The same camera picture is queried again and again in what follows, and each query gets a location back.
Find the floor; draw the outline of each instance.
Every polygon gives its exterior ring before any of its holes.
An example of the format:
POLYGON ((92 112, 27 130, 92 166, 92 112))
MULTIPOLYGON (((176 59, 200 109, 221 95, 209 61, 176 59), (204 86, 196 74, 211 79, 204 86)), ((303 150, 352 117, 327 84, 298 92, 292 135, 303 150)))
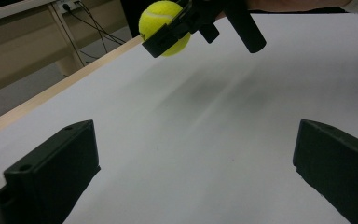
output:
MULTIPOLYGON (((112 35, 125 41, 131 39, 129 27, 117 30, 112 33, 112 35)), ((118 47, 118 44, 106 40, 104 41, 104 44, 106 45, 108 52, 118 47)), ((97 60, 96 58, 99 58, 106 53, 101 40, 95 41, 94 43, 83 48, 81 51, 84 52, 82 54, 84 61, 88 63, 92 63, 97 60)), ((56 64, 53 63, 3 88, 0 90, 0 116, 36 96, 38 93, 48 89, 64 78, 65 76, 60 73, 56 64)))

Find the power outlet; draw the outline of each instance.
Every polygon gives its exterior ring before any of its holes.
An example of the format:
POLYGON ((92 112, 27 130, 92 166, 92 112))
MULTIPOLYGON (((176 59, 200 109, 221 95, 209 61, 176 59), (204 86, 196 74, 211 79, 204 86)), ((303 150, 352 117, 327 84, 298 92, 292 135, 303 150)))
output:
POLYGON ((80 7, 80 4, 78 4, 79 2, 80 2, 80 0, 58 0, 57 5, 58 5, 58 9, 60 10, 61 14, 65 14, 68 11, 66 11, 63 8, 63 5, 65 5, 65 4, 68 5, 69 8, 71 8, 71 11, 72 11, 72 10, 75 10, 78 7, 80 7))

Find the tennis ball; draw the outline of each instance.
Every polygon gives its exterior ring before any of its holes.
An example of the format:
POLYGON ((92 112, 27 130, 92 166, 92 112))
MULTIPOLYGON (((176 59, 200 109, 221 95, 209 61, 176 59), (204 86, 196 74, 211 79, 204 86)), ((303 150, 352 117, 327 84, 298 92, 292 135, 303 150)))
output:
MULTIPOLYGON (((169 24, 179 14, 182 7, 171 1, 158 1, 150 5, 141 15, 139 20, 139 33, 144 41, 152 36, 164 24, 169 24)), ((185 48, 190 33, 178 40, 172 47, 167 49, 162 56, 172 56, 185 48)))

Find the wooden edge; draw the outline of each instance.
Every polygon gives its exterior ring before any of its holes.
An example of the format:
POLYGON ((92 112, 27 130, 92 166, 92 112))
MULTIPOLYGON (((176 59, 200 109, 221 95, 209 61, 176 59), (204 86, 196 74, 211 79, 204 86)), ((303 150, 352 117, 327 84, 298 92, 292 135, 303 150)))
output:
POLYGON ((101 59, 95 61, 94 63, 80 69, 79 71, 75 72, 71 76, 67 77, 66 79, 60 81, 59 83, 53 85, 52 87, 48 88, 45 91, 37 94, 35 97, 31 98, 30 100, 26 101, 25 103, 15 107, 14 109, 8 111, 6 114, 0 117, 0 131, 5 129, 10 124, 14 123, 16 120, 24 117, 26 114, 37 108, 38 106, 42 105, 55 95, 59 94, 60 92, 64 91, 65 89, 69 88, 73 84, 77 83, 83 77, 91 74, 96 69, 100 68, 101 66, 111 62, 121 54, 127 52, 128 50, 132 49, 136 45, 142 42, 142 38, 137 36, 132 40, 128 41, 126 44, 118 47, 115 50, 112 50, 108 54, 104 55, 101 59))

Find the black robotic claw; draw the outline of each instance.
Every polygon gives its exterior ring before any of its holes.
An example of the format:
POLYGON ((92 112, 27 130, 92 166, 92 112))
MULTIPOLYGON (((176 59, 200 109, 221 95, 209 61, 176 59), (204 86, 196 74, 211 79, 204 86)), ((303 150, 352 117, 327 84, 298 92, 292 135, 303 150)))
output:
POLYGON ((221 12, 226 14, 251 53, 256 53, 266 46, 266 40, 243 0, 179 0, 177 3, 183 10, 170 24, 162 26, 143 43, 155 58, 187 33, 200 31, 205 40, 212 43, 219 36, 219 31, 213 24, 221 12))

